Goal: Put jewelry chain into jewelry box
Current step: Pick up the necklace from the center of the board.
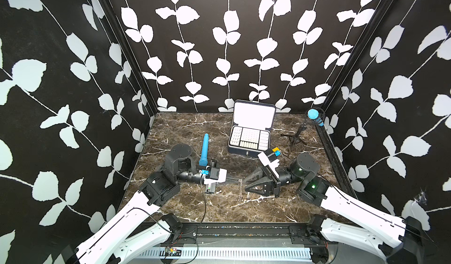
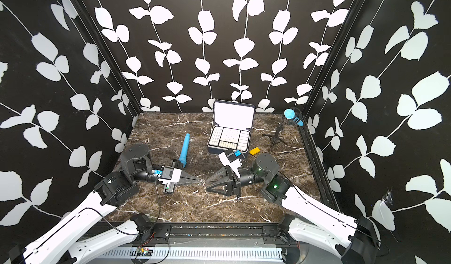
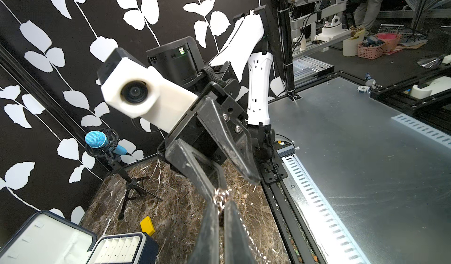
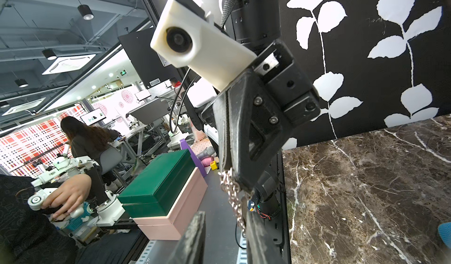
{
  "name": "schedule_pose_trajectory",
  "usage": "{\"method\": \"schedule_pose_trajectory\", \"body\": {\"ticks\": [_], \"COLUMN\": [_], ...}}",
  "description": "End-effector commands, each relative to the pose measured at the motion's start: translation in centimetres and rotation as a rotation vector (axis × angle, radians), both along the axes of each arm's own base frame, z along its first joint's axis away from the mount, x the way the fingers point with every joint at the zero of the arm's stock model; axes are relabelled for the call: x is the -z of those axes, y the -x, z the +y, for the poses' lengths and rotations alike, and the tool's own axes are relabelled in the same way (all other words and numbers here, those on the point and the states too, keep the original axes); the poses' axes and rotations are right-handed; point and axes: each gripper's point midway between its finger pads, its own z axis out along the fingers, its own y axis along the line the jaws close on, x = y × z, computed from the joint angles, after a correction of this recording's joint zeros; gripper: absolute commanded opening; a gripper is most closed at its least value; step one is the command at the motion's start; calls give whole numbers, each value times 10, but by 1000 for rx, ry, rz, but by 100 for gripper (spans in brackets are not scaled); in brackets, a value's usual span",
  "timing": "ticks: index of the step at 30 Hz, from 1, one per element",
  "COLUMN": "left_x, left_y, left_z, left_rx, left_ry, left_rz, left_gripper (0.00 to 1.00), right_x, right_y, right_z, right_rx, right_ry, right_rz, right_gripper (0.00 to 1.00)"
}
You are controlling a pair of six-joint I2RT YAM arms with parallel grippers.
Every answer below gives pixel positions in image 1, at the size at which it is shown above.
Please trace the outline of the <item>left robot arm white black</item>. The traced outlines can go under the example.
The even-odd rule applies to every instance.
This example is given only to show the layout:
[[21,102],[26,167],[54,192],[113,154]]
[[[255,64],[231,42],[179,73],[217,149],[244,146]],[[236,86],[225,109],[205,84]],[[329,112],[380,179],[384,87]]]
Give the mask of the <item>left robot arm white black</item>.
[[159,167],[134,193],[129,202],[97,233],[75,249],[66,247],[61,255],[65,264],[128,264],[145,250],[170,238],[188,238],[174,214],[167,214],[153,226],[137,234],[137,229],[165,203],[180,192],[183,182],[197,185],[237,183],[238,179],[217,167],[197,165],[187,144],[175,145]]

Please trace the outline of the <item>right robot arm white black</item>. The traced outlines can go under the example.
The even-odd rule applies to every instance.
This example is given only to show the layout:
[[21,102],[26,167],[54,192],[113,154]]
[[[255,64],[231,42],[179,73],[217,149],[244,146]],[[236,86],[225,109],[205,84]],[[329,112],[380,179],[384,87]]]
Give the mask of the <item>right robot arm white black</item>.
[[424,262],[426,237],[420,221],[386,214],[341,191],[318,174],[319,164],[307,153],[298,155],[287,167],[280,166],[280,155],[276,149],[259,153],[261,166],[243,181],[245,191],[279,197],[282,186],[298,184],[296,193],[303,201],[353,223],[315,217],[305,230],[309,238],[353,246],[388,264]]

